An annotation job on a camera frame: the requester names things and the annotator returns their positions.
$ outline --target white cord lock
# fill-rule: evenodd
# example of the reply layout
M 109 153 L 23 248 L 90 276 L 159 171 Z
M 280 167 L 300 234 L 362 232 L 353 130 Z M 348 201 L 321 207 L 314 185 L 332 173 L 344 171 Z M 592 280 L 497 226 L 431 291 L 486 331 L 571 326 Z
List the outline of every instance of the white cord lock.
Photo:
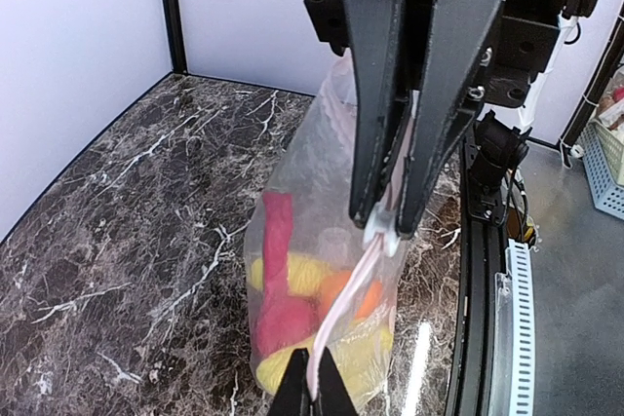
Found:
M 394 226 L 396 216 L 396 211 L 388 211 L 381 202 L 377 202 L 372 208 L 369 221 L 364 228 L 363 249 L 366 249 L 367 245 L 371 243 L 375 234 L 380 233 L 383 235 L 383 254 L 386 257 L 394 257 L 401 242 Z

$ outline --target gray floor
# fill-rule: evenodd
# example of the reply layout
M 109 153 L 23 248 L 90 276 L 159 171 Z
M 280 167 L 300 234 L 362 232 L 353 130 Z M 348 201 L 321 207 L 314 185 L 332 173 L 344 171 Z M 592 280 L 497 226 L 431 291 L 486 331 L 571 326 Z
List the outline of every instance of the gray floor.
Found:
M 624 221 L 594 209 L 585 170 L 533 146 L 522 166 L 533 258 L 537 416 L 624 414 Z

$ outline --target screw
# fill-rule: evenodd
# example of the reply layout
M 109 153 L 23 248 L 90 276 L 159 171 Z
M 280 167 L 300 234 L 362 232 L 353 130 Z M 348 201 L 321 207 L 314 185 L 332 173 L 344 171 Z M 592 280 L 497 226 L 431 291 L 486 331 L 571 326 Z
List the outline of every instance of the screw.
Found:
M 486 95 L 486 89 L 479 85 L 478 87 L 470 87 L 468 89 L 468 97 L 473 101 L 481 101 Z
M 487 48 L 484 56 L 481 57 L 481 67 L 487 67 L 491 62 L 491 48 Z

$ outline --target white wall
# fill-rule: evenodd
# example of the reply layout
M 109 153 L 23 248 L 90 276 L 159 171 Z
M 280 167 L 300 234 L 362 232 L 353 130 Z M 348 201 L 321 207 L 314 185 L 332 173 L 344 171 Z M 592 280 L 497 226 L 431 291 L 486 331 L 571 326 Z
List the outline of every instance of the white wall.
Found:
M 336 57 L 303 0 L 179 0 L 191 73 L 315 94 Z
M 0 240 L 170 70 L 161 0 L 0 0 Z
M 583 35 L 564 47 L 544 86 L 532 136 L 557 143 L 583 96 L 600 61 L 622 0 L 599 0 L 588 19 L 581 19 Z
M 605 47 L 622 0 L 601 0 L 583 37 L 560 55 L 533 135 L 556 142 Z M 302 0 L 180 0 L 191 73 L 315 94 L 335 56 Z

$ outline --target red object in basket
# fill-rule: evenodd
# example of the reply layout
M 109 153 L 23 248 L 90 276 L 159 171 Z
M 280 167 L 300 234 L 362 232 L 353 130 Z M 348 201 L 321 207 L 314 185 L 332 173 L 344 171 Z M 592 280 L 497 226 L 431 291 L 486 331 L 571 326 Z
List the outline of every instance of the red object in basket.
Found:
M 613 99 L 615 102 L 619 102 L 624 99 L 624 87 L 618 88 L 613 92 Z
M 318 327 L 316 307 L 289 296 L 288 255 L 293 234 L 293 196 L 265 192 L 264 298 L 255 329 L 256 344 L 263 357 L 303 341 Z

